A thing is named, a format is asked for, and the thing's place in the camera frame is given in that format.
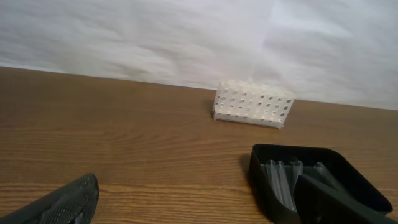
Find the white paper background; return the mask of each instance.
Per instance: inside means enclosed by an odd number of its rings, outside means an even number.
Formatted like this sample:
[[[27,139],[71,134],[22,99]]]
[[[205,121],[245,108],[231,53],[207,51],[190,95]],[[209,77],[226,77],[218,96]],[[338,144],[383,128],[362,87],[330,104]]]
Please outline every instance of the white paper background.
[[[398,109],[396,0],[2,0],[0,65]]]

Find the perforated white rack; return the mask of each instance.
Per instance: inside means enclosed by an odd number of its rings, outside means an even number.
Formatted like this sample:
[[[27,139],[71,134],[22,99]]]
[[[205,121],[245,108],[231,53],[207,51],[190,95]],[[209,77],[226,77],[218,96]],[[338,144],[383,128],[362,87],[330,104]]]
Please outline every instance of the perforated white rack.
[[[285,88],[222,80],[214,100],[214,120],[282,128],[295,95]]]

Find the wood grain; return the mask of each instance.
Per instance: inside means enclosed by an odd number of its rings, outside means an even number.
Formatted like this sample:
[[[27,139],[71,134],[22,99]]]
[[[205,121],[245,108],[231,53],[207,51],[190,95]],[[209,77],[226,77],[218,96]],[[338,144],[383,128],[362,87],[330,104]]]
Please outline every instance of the wood grain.
[[[398,206],[397,111],[296,101],[278,130],[214,122],[214,95],[0,68],[0,216],[93,172],[94,224],[268,223],[246,177],[256,143],[329,147]]]

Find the black object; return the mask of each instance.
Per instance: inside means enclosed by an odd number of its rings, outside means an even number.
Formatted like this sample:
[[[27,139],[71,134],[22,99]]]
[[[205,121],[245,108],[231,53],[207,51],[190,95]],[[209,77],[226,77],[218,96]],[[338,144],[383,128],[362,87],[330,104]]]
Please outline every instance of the black object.
[[[0,224],[89,224],[99,194],[97,178],[86,174],[0,218]]]
[[[302,223],[397,224],[305,174],[297,179],[294,200]]]
[[[299,214],[283,206],[272,191],[263,171],[268,160],[282,161],[284,164],[300,160],[303,162],[303,173],[310,176],[316,175],[312,167],[322,162],[357,202],[383,215],[392,211],[390,202],[342,155],[331,149],[256,144],[252,149],[249,170],[264,202],[267,217],[274,223],[301,222]]]

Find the white backdrop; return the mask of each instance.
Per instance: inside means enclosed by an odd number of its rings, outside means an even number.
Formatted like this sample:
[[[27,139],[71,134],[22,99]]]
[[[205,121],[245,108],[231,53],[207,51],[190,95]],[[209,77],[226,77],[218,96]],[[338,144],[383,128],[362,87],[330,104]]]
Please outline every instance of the white backdrop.
[[[2,0],[0,65],[398,110],[396,0]]]

